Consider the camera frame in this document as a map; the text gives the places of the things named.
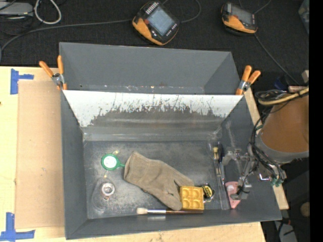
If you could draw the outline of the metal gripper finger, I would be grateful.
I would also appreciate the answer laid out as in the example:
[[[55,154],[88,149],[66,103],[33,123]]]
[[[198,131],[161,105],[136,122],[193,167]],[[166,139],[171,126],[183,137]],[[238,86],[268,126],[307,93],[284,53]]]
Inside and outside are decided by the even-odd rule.
[[[249,154],[240,148],[227,147],[222,157],[222,165],[228,165],[231,160],[246,160],[248,157]]]
[[[251,191],[252,185],[246,177],[240,177],[237,182],[234,182],[233,188],[231,199],[246,200]]]

